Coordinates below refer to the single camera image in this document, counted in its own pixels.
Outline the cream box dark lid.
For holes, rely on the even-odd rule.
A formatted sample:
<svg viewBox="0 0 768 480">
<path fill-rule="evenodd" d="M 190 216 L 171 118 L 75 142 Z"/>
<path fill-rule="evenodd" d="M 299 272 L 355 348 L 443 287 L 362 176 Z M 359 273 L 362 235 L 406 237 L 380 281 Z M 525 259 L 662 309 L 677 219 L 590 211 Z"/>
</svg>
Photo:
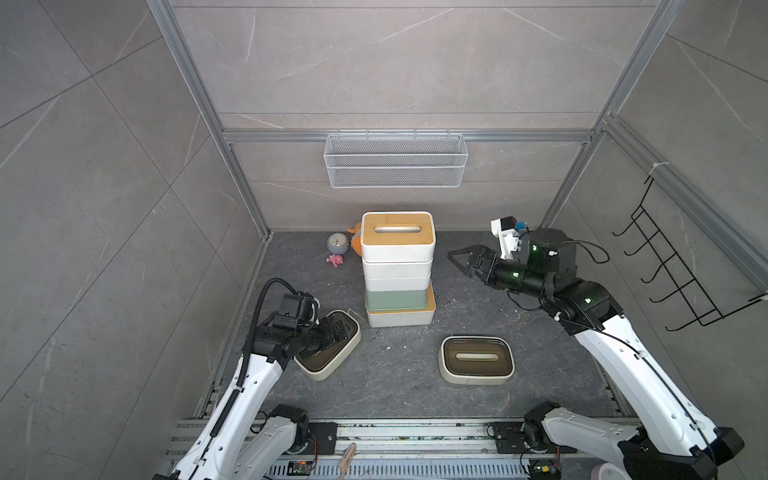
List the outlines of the cream box dark lid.
<svg viewBox="0 0 768 480">
<path fill-rule="evenodd" d="M 348 312 L 343 310 L 333 310 L 326 316 L 347 316 L 353 320 L 354 335 L 344 345 L 336 345 L 335 347 L 318 352 L 312 356 L 296 355 L 294 357 L 294 362 L 299 366 L 300 370 L 314 381 L 326 380 L 333 372 L 335 372 L 358 346 L 361 339 L 360 324 Z"/>
<path fill-rule="evenodd" d="M 516 370 L 508 342 L 482 335 L 446 337 L 440 345 L 438 365 L 441 377 L 456 385 L 502 385 Z"/>
</svg>

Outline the large bamboo lid tissue box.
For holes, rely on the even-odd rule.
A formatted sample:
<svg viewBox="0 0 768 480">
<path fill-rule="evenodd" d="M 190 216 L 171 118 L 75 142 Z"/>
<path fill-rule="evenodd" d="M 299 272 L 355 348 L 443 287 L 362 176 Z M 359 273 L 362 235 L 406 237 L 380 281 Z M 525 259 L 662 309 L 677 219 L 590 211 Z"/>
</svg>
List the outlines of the large bamboo lid tissue box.
<svg viewBox="0 0 768 480">
<path fill-rule="evenodd" d="M 372 312 L 367 310 L 369 325 L 373 328 L 410 327 L 429 325 L 436 311 L 433 285 L 425 290 L 427 307 L 422 310 L 408 311 L 382 311 Z"/>
</svg>

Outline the mint green tissue box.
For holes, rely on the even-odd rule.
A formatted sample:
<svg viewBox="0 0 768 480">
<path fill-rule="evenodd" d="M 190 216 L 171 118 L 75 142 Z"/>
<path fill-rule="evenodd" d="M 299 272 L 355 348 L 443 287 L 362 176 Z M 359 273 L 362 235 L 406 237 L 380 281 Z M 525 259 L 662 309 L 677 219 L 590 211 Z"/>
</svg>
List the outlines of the mint green tissue box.
<svg viewBox="0 0 768 480">
<path fill-rule="evenodd" d="M 365 292 L 365 308 L 368 312 L 420 311 L 426 310 L 428 306 L 427 290 Z"/>
</svg>

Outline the white tissue box bamboo lid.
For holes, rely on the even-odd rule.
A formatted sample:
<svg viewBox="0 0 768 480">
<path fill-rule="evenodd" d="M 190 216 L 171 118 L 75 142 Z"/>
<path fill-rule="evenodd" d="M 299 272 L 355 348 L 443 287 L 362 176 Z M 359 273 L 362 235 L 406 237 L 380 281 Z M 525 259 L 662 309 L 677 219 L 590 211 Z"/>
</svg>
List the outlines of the white tissue box bamboo lid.
<svg viewBox="0 0 768 480">
<path fill-rule="evenodd" d="M 362 261 L 367 279 L 408 279 L 429 277 L 432 260 L 419 262 L 367 262 Z"/>
</svg>

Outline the bamboo lid box edge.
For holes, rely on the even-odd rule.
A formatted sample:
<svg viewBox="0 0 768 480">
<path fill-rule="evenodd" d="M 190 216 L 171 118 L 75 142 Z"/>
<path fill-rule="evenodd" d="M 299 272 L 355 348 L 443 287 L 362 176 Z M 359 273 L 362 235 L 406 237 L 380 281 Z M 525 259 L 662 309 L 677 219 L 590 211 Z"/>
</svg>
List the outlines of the bamboo lid box edge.
<svg viewBox="0 0 768 480">
<path fill-rule="evenodd" d="M 419 263 L 433 259 L 436 234 L 426 211 L 367 212 L 360 244 L 368 263 Z"/>
</svg>

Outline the white tissue box grey lid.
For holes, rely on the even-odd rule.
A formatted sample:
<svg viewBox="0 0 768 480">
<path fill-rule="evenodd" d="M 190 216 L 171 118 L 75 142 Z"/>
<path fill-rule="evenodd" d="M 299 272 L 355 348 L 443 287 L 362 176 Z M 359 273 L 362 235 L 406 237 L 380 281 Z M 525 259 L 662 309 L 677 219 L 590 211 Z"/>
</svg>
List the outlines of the white tissue box grey lid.
<svg viewBox="0 0 768 480">
<path fill-rule="evenodd" d="M 423 291 L 431 282 L 429 276 L 409 278 L 365 278 L 366 290 L 370 292 Z"/>
</svg>

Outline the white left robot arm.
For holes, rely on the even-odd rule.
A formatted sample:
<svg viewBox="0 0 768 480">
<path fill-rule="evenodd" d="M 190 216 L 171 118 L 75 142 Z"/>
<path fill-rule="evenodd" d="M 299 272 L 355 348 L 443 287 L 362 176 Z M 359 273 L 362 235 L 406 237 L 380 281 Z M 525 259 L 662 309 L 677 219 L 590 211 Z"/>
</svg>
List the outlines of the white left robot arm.
<svg viewBox="0 0 768 480">
<path fill-rule="evenodd" d="M 343 310 L 319 314 L 319 301 L 282 278 L 262 287 L 241 357 L 223 398 L 171 479 L 264 479 L 286 453 L 319 451 L 306 410 L 279 405 L 248 441 L 262 404 L 295 363 L 324 380 L 354 351 L 359 322 Z"/>
</svg>

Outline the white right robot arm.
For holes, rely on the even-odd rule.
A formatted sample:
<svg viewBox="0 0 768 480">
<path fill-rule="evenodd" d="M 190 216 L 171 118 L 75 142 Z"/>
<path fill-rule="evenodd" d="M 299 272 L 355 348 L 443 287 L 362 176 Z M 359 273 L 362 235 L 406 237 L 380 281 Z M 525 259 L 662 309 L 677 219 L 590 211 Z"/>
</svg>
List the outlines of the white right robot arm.
<svg viewBox="0 0 768 480">
<path fill-rule="evenodd" d="M 635 334 L 622 307 L 601 284 L 577 275 L 577 250 L 589 249 L 563 231 L 541 228 L 497 233 L 502 250 L 484 245 L 452 250 L 465 276 L 509 294 L 535 298 L 598 362 L 629 403 L 635 428 L 576 414 L 546 401 L 524 417 L 527 451 L 569 447 L 602 459 L 632 479 L 714 479 L 745 442 L 716 425 L 668 376 Z"/>
</svg>

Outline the small pink pig toy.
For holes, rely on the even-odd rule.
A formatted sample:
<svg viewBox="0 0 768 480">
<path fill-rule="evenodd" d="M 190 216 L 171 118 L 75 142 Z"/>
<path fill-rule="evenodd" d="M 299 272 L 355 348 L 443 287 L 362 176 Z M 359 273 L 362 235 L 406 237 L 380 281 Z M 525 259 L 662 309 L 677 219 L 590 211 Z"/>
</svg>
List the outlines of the small pink pig toy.
<svg viewBox="0 0 768 480">
<path fill-rule="evenodd" d="M 339 254 L 330 254 L 326 259 L 326 261 L 332 264 L 335 268 L 344 264 L 344 258 L 342 255 L 339 255 Z"/>
</svg>

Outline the small grey alarm clock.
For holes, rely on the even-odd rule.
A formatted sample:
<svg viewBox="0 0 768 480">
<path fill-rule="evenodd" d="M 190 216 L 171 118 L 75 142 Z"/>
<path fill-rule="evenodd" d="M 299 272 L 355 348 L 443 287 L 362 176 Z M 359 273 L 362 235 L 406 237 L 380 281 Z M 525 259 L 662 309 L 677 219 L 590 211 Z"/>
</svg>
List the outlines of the small grey alarm clock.
<svg viewBox="0 0 768 480">
<path fill-rule="evenodd" d="M 327 249 L 332 255 L 345 255 L 349 250 L 349 245 L 349 237 L 344 232 L 332 233 L 326 242 Z"/>
</svg>

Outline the orange plush fish toy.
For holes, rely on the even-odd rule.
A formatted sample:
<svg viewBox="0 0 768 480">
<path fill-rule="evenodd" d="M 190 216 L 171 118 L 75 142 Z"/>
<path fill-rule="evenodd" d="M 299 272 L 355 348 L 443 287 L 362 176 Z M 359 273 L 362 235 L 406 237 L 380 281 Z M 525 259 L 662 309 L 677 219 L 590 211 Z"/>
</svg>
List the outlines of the orange plush fish toy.
<svg viewBox="0 0 768 480">
<path fill-rule="evenodd" d="M 359 256 L 362 256 L 362 245 L 361 245 L 361 229 L 362 229 L 362 223 L 357 223 L 354 227 L 347 230 L 347 233 L 349 234 L 349 245 L 350 248 Z"/>
</svg>

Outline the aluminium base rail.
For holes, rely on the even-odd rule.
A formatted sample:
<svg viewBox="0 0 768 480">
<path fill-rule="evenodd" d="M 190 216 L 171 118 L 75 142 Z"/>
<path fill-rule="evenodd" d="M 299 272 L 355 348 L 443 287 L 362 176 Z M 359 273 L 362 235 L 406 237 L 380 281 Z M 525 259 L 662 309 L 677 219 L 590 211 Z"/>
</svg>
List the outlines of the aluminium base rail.
<svg viewBox="0 0 768 480">
<path fill-rule="evenodd" d="M 519 418 L 325 419 L 258 416 L 234 479 L 525 479 L 588 452 L 531 448 Z"/>
</svg>

